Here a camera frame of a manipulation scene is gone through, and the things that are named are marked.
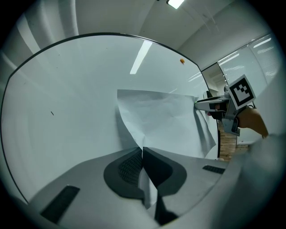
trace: white paper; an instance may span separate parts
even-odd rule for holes
[[[140,148],[205,157],[215,141],[193,96],[118,90],[122,120]]]

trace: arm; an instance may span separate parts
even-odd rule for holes
[[[238,126],[240,128],[249,128],[262,136],[267,137],[268,131],[257,109],[247,107],[237,115],[237,118],[239,120]]]

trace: black pad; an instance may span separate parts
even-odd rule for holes
[[[160,196],[177,193],[187,178],[182,165],[147,147],[143,147],[143,166]]]
[[[141,199],[144,192],[138,188],[142,169],[142,150],[136,150],[114,160],[104,170],[103,177],[110,189],[125,198]]]
[[[204,170],[208,170],[210,172],[213,172],[213,173],[217,173],[217,174],[223,174],[225,169],[222,169],[222,168],[219,168],[219,167],[214,167],[214,166],[211,166],[211,165],[206,165],[203,167]]]
[[[58,223],[79,191],[80,189],[74,186],[64,187],[64,189],[61,190],[61,192],[43,210],[41,216],[55,224]]]
[[[169,222],[171,222],[177,218],[178,218],[178,216],[176,214],[174,214],[173,212],[167,211],[165,204],[162,200],[162,197],[160,195],[158,195],[157,203],[156,203],[155,220],[160,225],[164,225],[164,224],[169,223]]]

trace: ceiling light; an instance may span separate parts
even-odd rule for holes
[[[260,45],[262,45],[262,44],[264,44],[264,43],[266,43],[266,42],[268,42],[268,41],[270,41],[270,40],[271,40],[271,38],[269,38],[269,39],[267,39],[267,40],[265,40],[265,41],[263,41],[263,42],[260,42],[259,44],[253,46],[253,48],[256,48],[256,47],[258,47],[258,46],[260,46]]]
[[[151,47],[152,42],[150,41],[144,41],[139,52],[138,55],[134,61],[133,67],[130,71],[130,74],[136,74],[138,68],[140,67],[144,57],[146,56],[149,48]]]
[[[168,0],[167,4],[174,7],[175,9],[178,9],[179,6],[183,3],[185,0]]]

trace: wooden floor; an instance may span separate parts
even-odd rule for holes
[[[224,132],[223,124],[220,121],[218,127],[220,131],[220,158],[230,161],[233,154],[240,153],[248,148],[248,145],[236,145],[236,136]]]

